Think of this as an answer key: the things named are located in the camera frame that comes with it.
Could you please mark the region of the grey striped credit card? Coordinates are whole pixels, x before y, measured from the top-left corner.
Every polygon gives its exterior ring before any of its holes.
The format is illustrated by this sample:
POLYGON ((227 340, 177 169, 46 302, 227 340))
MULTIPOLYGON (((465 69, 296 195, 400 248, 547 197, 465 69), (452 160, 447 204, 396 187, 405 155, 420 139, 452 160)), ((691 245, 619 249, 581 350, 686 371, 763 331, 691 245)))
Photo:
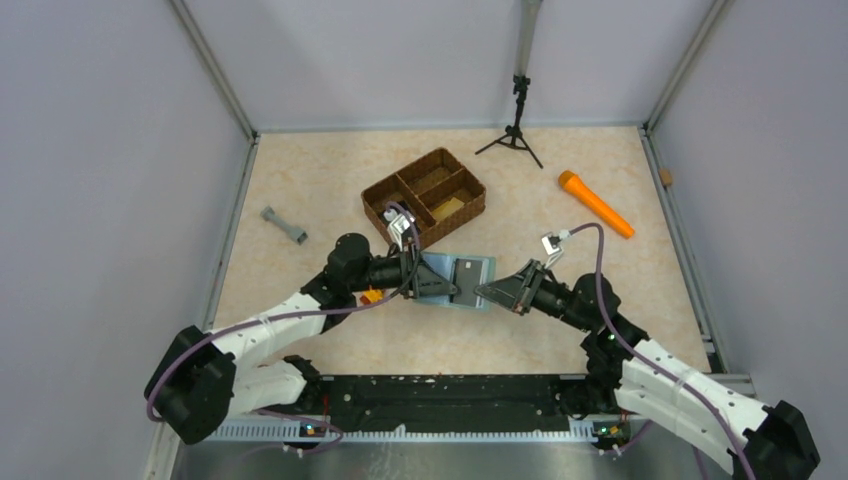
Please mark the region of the grey striped credit card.
POLYGON ((482 278, 482 260, 456 259, 453 268, 453 283, 459 287, 459 292, 450 297, 450 303, 460 307, 476 308, 478 296, 475 294, 475 288, 480 285, 482 278))

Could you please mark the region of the green card holder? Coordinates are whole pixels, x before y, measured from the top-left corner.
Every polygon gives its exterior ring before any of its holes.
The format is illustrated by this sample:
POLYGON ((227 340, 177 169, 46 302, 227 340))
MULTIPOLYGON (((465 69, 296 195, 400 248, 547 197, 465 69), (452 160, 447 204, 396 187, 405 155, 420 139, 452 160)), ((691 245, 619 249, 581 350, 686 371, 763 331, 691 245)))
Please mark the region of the green card holder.
POLYGON ((490 302, 478 296, 475 288, 494 280, 494 257, 425 252, 423 262, 435 273, 449 280, 458 288, 458 292, 425 296, 416 299, 417 303, 477 311, 490 309, 490 302))

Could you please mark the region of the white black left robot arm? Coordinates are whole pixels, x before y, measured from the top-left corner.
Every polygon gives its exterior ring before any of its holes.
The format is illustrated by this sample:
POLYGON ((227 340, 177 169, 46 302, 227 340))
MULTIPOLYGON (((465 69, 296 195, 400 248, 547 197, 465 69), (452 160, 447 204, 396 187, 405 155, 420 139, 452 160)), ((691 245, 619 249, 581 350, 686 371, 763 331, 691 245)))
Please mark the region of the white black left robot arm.
POLYGON ((365 236, 344 234, 325 267, 280 304, 229 327, 181 330, 145 388, 148 417, 192 445, 225 420, 265 407, 314 410, 321 388, 311 363, 299 356, 271 366, 264 360, 339 325, 362 311, 359 295, 379 290, 390 298, 421 298, 460 289, 428 266, 413 243, 392 256, 376 256, 365 236))

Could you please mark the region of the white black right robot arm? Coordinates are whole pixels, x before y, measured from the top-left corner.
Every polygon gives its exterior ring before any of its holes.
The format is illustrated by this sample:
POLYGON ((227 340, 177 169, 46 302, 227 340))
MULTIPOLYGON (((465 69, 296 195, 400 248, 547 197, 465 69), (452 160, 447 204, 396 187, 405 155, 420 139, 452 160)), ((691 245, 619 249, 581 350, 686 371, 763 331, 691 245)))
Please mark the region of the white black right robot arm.
POLYGON ((531 260, 475 292, 518 315, 537 310, 585 332, 586 397, 594 409, 640 415, 735 479, 808 479, 821 462, 798 408, 769 406, 688 366, 619 313, 618 296, 598 272, 567 287, 531 260))

